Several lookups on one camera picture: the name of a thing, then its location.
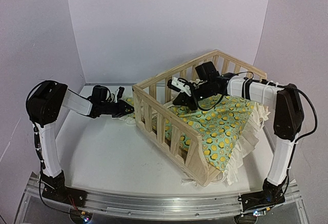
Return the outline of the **wooden pet bed frame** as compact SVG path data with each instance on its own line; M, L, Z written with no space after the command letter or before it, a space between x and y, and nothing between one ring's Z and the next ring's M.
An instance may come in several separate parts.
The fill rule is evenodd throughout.
M190 77L192 81L199 82L200 79L196 73L195 68L206 62L212 62L214 66L222 72L227 72L229 66L233 65L234 73L238 73L239 71L243 70L245 71L245 75L247 77L255 75L263 79L267 76L265 72L255 68L250 64L247 64L241 60L229 56L219 50L214 50L135 84L132 87L132 91L136 126L160 150L161 148L158 146L158 142L156 141L156 134L153 133L152 129L153 110L156 110L158 113L162 114L162 116L169 119L173 123L173 125L189 130L189 135L192 138L196 138L198 134L194 130L192 130L187 124L183 123L176 115L174 115L172 112L170 112L167 108L164 107L164 104L172 102L173 99L176 98L176 92L170 90L169 88L165 88L164 101L159 102L157 100L157 97L159 95L157 84L160 82L167 82L172 77Z

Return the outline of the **lemon print bed cushion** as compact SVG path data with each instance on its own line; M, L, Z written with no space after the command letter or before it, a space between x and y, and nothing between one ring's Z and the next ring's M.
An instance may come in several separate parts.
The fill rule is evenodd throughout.
M256 137L269 118L263 104L243 98L225 97L218 105L219 95L201 101L201 108L191 111L172 102L164 104L170 112L194 130L173 125L152 111L152 129L163 153L193 181L206 187L215 182L236 183L243 158L259 142Z

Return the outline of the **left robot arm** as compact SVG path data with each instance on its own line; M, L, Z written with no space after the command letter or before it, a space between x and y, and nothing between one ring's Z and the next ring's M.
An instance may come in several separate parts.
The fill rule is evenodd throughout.
M55 124L61 108L67 108L92 119L102 115L120 118L134 112L133 106L123 100L124 87L112 94L101 85L85 98L73 92L66 84L45 80L36 85L26 99L26 111L33 125L34 146L40 161L40 182L44 184L41 197L56 202L83 207L87 192L67 187L56 147Z

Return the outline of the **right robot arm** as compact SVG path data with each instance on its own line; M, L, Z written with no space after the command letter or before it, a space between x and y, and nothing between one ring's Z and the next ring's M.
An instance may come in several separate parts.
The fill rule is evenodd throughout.
M285 193L290 183L291 164L299 140L312 135L318 126L314 118L312 131L300 134L304 121L301 99L305 98L316 115L314 105L308 96L296 85L280 85L266 79L243 77L241 73L219 73L212 62L196 67L200 78L194 84L182 77L167 81L167 87L178 92L173 103L191 110L200 108L199 102L219 94L221 98L240 97L268 106L274 110L273 131L276 138L273 160L262 190L242 194L243 211L271 208L285 201Z

